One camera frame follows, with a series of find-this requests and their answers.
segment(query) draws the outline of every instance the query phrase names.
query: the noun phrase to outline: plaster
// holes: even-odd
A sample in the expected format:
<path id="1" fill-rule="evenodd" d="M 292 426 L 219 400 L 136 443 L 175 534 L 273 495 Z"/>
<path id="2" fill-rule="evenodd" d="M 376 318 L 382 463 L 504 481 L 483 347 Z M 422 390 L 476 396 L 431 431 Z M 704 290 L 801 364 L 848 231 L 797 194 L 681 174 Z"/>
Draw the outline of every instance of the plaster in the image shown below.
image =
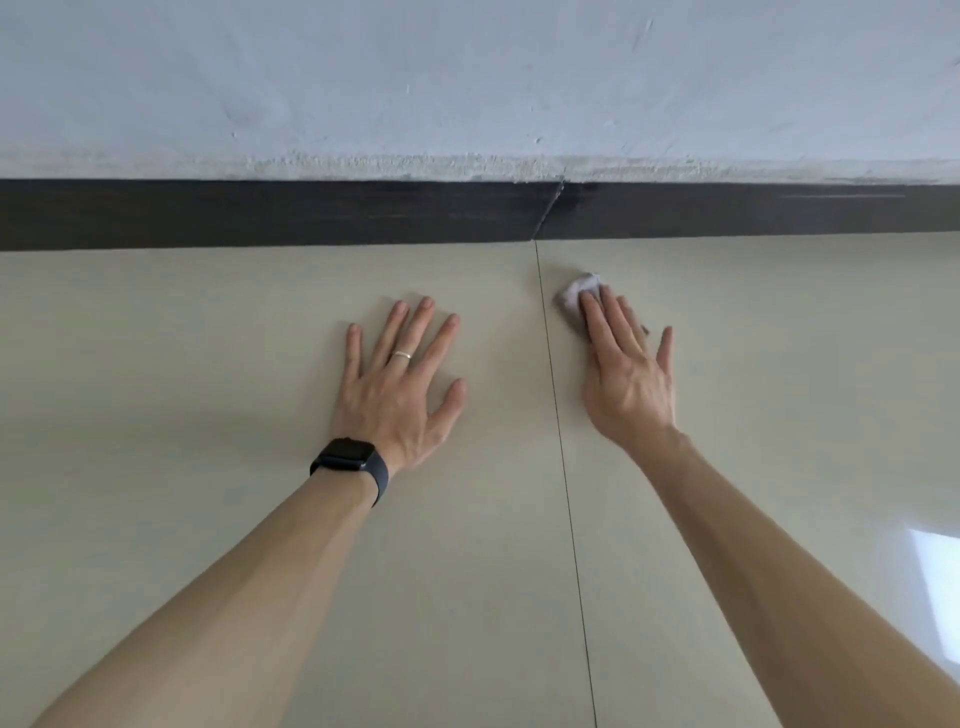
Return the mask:
<path id="1" fill-rule="evenodd" d="M 6 0 L 0 174 L 960 181 L 936 0 Z"/>

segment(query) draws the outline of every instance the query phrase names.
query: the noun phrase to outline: hand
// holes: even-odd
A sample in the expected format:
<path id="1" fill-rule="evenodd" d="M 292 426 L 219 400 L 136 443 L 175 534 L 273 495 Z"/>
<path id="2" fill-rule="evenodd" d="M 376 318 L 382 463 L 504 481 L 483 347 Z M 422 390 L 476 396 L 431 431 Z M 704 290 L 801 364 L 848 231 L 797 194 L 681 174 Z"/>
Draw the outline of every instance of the hand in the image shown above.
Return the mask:
<path id="1" fill-rule="evenodd" d="M 647 330 L 624 297 L 601 286 L 600 302 L 583 293 L 580 304 L 590 332 L 584 404 L 593 425 L 640 465 L 675 430 L 671 354 L 673 328 L 665 328 L 656 358 L 647 348 Z"/>
<path id="2" fill-rule="evenodd" d="M 416 353 L 433 309 L 433 300 L 424 298 L 400 336 L 409 306 L 395 303 L 366 368 L 362 366 L 362 331 L 356 324 L 347 330 L 347 361 L 330 434 L 373 443 L 391 477 L 423 462 L 439 447 L 467 403 L 467 383 L 457 379 L 440 408 L 433 414 L 426 411 L 427 387 L 457 335 L 460 317 L 456 314 L 447 317 L 416 364 L 394 355 Z"/>

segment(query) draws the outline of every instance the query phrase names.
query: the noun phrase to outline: person's left hand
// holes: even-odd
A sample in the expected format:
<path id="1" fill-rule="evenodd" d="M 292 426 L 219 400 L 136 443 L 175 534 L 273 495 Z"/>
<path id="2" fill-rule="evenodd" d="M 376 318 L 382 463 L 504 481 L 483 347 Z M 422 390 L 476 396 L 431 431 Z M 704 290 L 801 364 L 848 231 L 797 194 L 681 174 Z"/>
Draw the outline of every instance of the person's left hand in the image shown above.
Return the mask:
<path id="1" fill-rule="evenodd" d="M 351 324 L 347 330 L 347 361 L 330 436 L 373 443 L 391 477 L 417 466 L 439 447 L 467 404 L 467 383 L 457 379 L 440 408 L 432 414 L 426 410 L 427 388 L 456 338 L 459 316 L 447 317 L 416 364 L 396 353 L 416 355 L 433 310 L 433 299 L 424 298 L 401 336 L 409 306 L 396 302 L 366 367 L 360 327 Z"/>

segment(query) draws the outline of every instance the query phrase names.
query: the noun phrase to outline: watch face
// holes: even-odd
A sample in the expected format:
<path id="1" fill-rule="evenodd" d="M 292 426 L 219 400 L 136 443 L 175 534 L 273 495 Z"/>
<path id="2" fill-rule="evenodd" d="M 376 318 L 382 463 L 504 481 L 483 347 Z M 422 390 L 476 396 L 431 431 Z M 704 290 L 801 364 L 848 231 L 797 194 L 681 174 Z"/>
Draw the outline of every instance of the watch face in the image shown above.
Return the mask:
<path id="1" fill-rule="evenodd" d="M 346 460 L 360 465 L 366 463 L 373 455 L 375 448 L 370 443 L 364 443 L 359 440 L 350 440 L 342 438 L 334 440 L 324 448 L 321 457 L 332 457 L 337 460 Z"/>

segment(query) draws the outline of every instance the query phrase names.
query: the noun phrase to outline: dark wood trim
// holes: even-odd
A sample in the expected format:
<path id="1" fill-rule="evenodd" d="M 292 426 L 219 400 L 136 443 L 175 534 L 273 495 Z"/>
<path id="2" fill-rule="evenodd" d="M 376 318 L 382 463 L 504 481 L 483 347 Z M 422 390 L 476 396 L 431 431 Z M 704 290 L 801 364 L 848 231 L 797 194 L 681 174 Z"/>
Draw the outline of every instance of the dark wood trim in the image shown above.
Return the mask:
<path id="1" fill-rule="evenodd" d="M 2 180 L 0 250 L 960 231 L 960 185 Z"/>

